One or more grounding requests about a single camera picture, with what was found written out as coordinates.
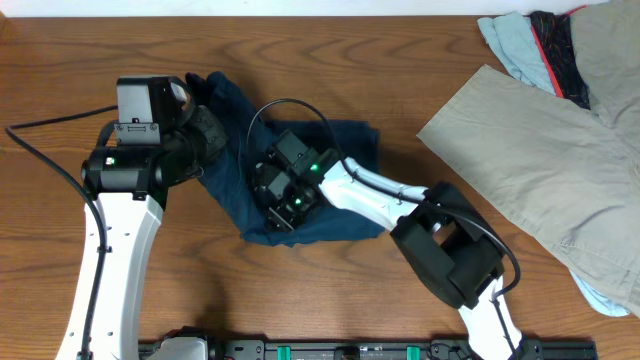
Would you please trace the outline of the dark blue denim shorts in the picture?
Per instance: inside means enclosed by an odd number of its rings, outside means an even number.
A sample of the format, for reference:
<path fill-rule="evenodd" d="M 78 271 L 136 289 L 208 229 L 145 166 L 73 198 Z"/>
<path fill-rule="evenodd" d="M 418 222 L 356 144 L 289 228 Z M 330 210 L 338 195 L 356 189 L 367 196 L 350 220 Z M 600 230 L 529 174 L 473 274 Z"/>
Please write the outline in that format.
<path fill-rule="evenodd" d="M 228 136 L 222 153 L 204 168 L 198 181 L 231 218 L 245 241 L 292 247 L 317 241 L 365 240 L 385 231 L 384 227 L 355 212 L 332 206 L 319 207 L 292 232 L 268 229 L 267 220 L 250 190 L 251 169 L 286 130 L 319 152 L 331 148 L 333 142 L 325 125 L 320 121 L 268 120 L 264 115 L 254 120 L 254 105 L 240 87 L 219 71 L 205 78 L 187 73 L 185 82 L 195 102 L 206 106 L 219 119 Z"/>

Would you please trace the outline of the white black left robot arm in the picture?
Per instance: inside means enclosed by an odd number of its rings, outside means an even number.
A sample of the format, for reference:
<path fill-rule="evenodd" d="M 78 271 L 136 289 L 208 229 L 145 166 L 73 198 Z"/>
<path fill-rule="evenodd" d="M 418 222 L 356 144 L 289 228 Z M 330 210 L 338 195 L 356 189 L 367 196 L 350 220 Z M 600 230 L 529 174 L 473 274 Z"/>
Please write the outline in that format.
<path fill-rule="evenodd" d="M 60 359 L 136 359 L 150 251 L 171 187 L 203 175 L 227 136 L 175 76 L 123 76 L 117 120 L 81 167 L 85 245 Z"/>

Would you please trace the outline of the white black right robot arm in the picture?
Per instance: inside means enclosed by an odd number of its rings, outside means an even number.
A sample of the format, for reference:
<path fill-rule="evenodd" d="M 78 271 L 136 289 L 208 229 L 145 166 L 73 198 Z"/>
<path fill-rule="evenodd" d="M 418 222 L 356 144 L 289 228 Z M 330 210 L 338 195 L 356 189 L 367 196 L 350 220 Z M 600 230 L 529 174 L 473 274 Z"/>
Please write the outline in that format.
<path fill-rule="evenodd" d="M 271 227 L 292 232 L 321 205 L 388 230 L 425 287 L 459 311 L 471 350 L 520 359 L 522 333 L 504 305 L 521 269 L 511 249 L 453 186 L 411 186 L 362 167 L 339 145 L 318 152 L 285 131 L 253 167 L 251 186 Z"/>

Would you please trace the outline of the khaki grey shorts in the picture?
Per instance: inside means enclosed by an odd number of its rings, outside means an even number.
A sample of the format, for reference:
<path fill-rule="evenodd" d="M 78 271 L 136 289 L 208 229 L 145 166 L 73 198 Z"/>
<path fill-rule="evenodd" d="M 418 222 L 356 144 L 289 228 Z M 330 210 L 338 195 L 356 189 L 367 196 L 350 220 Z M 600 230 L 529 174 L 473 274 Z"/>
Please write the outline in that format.
<path fill-rule="evenodd" d="M 639 5 L 570 18 L 588 108 L 480 68 L 420 140 L 575 280 L 639 310 Z"/>

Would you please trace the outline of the black red patterned garment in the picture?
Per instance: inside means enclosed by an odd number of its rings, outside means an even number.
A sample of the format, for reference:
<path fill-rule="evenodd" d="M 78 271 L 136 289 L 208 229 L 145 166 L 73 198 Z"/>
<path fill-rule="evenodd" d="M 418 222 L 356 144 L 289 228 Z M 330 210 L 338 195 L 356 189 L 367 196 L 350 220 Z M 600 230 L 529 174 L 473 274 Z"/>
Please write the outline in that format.
<path fill-rule="evenodd" d="M 534 11 L 529 15 L 529 19 L 534 40 L 549 73 L 555 95 L 589 110 L 588 86 L 576 65 L 571 15 Z"/>

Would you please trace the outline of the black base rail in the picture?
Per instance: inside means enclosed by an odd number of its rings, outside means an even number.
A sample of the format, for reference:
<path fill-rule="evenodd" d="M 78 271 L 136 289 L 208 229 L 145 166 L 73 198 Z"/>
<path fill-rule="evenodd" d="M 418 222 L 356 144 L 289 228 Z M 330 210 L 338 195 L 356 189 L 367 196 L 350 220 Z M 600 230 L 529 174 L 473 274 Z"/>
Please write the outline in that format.
<path fill-rule="evenodd" d="M 193 327 L 138 345 L 140 359 L 210 360 L 464 360 L 480 356 L 461 337 L 429 341 L 268 341 L 264 338 L 216 338 Z"/>

